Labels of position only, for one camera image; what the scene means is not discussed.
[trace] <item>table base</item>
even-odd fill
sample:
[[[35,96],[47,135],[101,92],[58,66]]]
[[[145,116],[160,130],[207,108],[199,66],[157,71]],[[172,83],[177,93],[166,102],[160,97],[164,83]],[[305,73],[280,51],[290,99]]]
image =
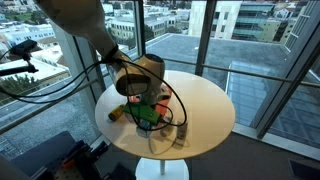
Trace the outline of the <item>table base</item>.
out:
[[[184,160],[166,160],[161,163],[160,160],[141,158],[136,168],[136,177],[138,180],[188,180],[189,170]]]

